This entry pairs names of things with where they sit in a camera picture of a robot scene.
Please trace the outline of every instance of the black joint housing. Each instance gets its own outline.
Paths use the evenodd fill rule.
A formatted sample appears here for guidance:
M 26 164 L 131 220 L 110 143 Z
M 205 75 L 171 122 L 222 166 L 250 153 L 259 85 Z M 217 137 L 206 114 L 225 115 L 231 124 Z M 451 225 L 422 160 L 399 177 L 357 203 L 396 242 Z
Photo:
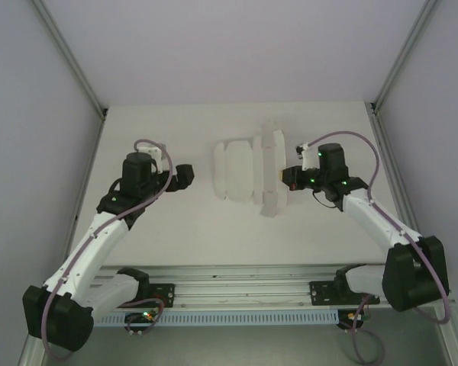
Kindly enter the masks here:
M 352 269 L 362 267 L 364 265 L 347 265 L 346 267 L 340 268 L 336 271 L 336 276 L 334 277 L 334 288 L 340 299 L 346 303 L 347 299 L 356 297 L 356 293 L 352 292 L 348 280 L 346 278 L 346 273 Z
M 348 179 L 348 167 L 344 161 L 344 150 L 339 143 L 325 143 L 318 147 L 319 168 L 326 172 L 326 183 Z
M 162 180 L 166 182 L 168 179 L 169 172 L 162 173 Z M 195 173 L 193 167 L 190 164 L 182 164 L 176 166 L 176 175 L 173 175 L 171 182 L 169 183 L 167 192 L 176 192 L 182 189 L 187 189 L 193 182 Z
M 120 275 L 127 275 L 132 277 L 134 280 L 139 282 L 136 297 L 131 302 L 144 300 L 148 297 L 150 292 L 150 276 L 148 273 L 129 267 L 119 269 L 117 273 Z
M 27 330 L 35 338 L 41 339 L 40 325 L 50 295 L 45 287 L 30 286 L 22 297 Z M 75 352 L 92 333 L 93 318 L 91 307 L 81 307 L 70 296 L 55 295 L 47 317 L 47 341 Z
M 149 194 L 155 182 L 156 160 L 145 152 L 131 152 L 122 163 L 121 195 L 140 199 Z
M 435 236 L 420 238 L 417 244 L 448 294 L 450 284 L 443 244 Z M 441 298 L 436 282 L 410 245 L 396 244 L 389 249 L 382 286 L 387 301 L 397 311 L 409 310 Z

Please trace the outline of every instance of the white backdrop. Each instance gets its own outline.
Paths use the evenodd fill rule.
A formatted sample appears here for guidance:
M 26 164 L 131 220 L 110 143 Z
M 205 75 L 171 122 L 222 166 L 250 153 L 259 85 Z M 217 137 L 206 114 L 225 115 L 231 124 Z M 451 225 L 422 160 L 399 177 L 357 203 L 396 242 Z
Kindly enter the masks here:
M 424 0 L 44 0 L 104 105 L 373 101 Z
M 212 151 L 227 139 L 251 138 L 263 122 L 283 129 L 289 165 L 294 147 L 335 130 L 373 133 L 363 102 L 208 104 L 111 108 L 79 218 L 76 242 L 86 231 L 101 197 L 121 175 L 125 156 L 139 138 L 165 143 L 175 164 L 194 165 L 185 191 L 163 195 L 147 208 L 106 265 L 297 265 L 384 262 L 385 255 L 339 210 L 315 202 L 310 191 L 289 193 L 285 213 L 261 217 L 253 204 L 222 201 L 212 187 Z M 350 174 L 368 181 L 374 158 L 352 136 L 343 144 Z M 383 170 L 375 194 L 392 212 Z

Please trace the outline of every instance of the metal corner post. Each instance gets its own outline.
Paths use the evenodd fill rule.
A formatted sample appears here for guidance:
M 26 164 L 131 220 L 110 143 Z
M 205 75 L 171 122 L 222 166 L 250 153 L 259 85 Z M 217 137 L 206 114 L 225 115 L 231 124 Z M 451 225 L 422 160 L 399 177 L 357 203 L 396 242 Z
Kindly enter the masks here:
M 397 214 L 401 221 L 412 229 L 417 229 L 418 224 L 412 211 L 411 202 L 408 199 L 405 190 L 404 182 L 400 175 L 397 162 L 390 146 L 389 138 L 383 126 L 383 122 L 373 110 L 371 103 L 365 103 L 366 112 L 368 114 L 369 122 L 372 126 L 373 134 L 375 135 L 376 142 L 379 145 L 380 155 L 383 161 L 383 168 L 392 189 L 392 198 L 397 208 Z
M 395 80 L 400 76 L 402 68 L 407 62 L 408 58 L 412 54 L 415 46 L 418 44 L 418 41 L 421 35 L 424 32 L 424 29 L 429 24 L 434 11 L 437 9 L 437 6 L 441 3 L 441 0 L 426 0 L 424 3 L 421 12 L 416 18 L 412 29 L 409 31 L 407 39 L 405 40 L 404 45 L 402 46 L 400 52 L 395 59 L 392 68 L 389 71 L 389 74 L 385 78 L 382 87 L 378 95 L 376 96 L 375 101 L 373 102 L 373 109 L 379 111 L 383 106 L 383 103 L 389 96 L 389 92 L 392 89 L 392 86 L 395 83 Z
M 51 15 L 49 9 L 44 4 L 43 0 L 30 0 L 31 4 L 35 8 L 37 15 L 44 23 L 44 26 L 49 31 L 49 34 L 52 38 L 52 41 L 56 44 L 57 49 L 65 59 L 69 68 L 71 69 L 75 79 L 78 81 L 80 87 L 85 92 L 86 97 L 89 99 L 90 104 L 95 109 L 98 117 L 101 120 L 105 120 L 105 108 L 102 106 L 100 101 L 97 98 L 95 91 L 90 85 L 88 79 L 85 77 L 81 67 L 76 61 L 73 52 L 68 46 L 65 38 L 61 34 L 59 27 L 57 26 L 53 16 Z

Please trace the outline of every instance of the white plastic object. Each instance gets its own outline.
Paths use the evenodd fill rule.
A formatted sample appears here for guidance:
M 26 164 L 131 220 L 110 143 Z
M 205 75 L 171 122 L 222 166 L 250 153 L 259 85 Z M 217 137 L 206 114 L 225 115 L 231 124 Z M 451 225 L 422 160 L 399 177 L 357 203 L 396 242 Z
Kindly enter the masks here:
M 156 161 L 158 173 L 163 173 L 163 153 L 160 149 L 155 146 L 142 146 L 139 148 L 139 152 L 150 154 L 151 157 Z
M 280 172 L 287 167 L 287 160 L 285 155 L 285 137 L 282 130 L 273 131 L 275 138 L 275 164 L 276 164 L 276 207 L 278 212 L 283 210 L 287 205 L 287 191 L 288 188 L 285 183 L 280 179 Z
M 82 240 L 77 247 L 69 254 L 68 259 L 61 265 L 60 269 L 56 271 L 44 283 L 49 291 L 53 290 L 58 280 L 63 277 L 64 271 L 69 263 L 72 261 L 75 254 L 80 250 L 82 244 L 91 236 L 106 221 L 113 218 L 115 215 L 112 213 L 97 213 L 93 217 L 92 225 L 89 227 Z M 66 278 L 66 283 L 61 286 L 58 295 L 62 296 L 69 292 L 73 300 L 81 303 L 89 291 L 90 284 L 97 274 L 100 267 L 104 264 L 112 249 L 124 238 L 129 232 L 125 220 L 116 220 L 107 227 L 105 227 L 95 239 L 93 239 L 89 246 L 85 249 L 79 260 L 73 266 L 71 272 Z
M 263 205 L 263 150 L 261 136 L 253 138 L 253 202 L 256 206 Z
M 214 149 L 214 192 L 222 200 L 226 198 L 226 154 L 224 143 Z
M 276 172 L 276 142 L 271 124 L 261 128 L 261 147 L 263 149 L 263 207 L 261 215 L 275 217 L 278 213 L 278 175 Z
M 382 286 L 384 271 L 384 265 L 362 265 L 346 272 L 346 281 L 354 293 L 384 297 Z
M 403 233 L 408 233 L 415 242 L 419 240 L 421 237 L 420 233 L 407 227 L 398 219 L 395 219 L 394 216 L 376 200 L 375 204 L 395 220 L 402 228 L 401 232 L 397 231 L 389 221 L 372 207 L 365 188 L 356 189 L 344 196 L 343 211 L 372 237 L 385 255 L 389 253 L 389 249 L 393 248 L 395 244 L 409 244 L 409 241 L 403 236 Z
M 302 160 L 302 170 L 305 171 L 319 166 L 318 154 L 315 153 L 313 147 L 308 147 L 308 143 L 303 143 L 297 147 L 302 148 L 302 152 L 298 154 L 298 157 Z
M 248 202 L 253 195 L 253 150 L 247 141 L 231 141 L 225 150 L 226 197 Z
M 131 276 L 116 274 L 109 282 L 94 289 L 89 298 L 79 301 L 79 304 L 92 308 L 92 318 L 97 323 L 123 303 L 132 301 L 138 288 L 139 282 Z

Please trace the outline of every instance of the black base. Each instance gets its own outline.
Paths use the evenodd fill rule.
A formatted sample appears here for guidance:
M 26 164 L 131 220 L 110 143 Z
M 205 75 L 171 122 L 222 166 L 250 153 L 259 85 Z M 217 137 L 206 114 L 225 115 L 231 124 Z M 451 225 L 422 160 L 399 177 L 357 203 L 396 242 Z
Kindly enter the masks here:
M 175 300 L 175 285 L 174 284 L 149 284 L 143 292 L 142 298 L 136 297 L 134 301 L 140 301 L 142 299 L 150 299 L 155 297 L 156 299 L 162 300 L 164 302 L 165 308 L 173 307 L 173 302 Z M 154 308 L 158 307 L 159 304 L 156 302 L 152 303 L 142 303 L 141 305 L 135 305 L 132 308 Z
M 312 281 L 309 285 L 312 305 L 315 306 L 360 305 L 363 301 L 362 294 L 354 292 L 339 294 L 334 281 Z M 372 297 L 368 303 L 376 305 L 380 303 L 380 298 Z

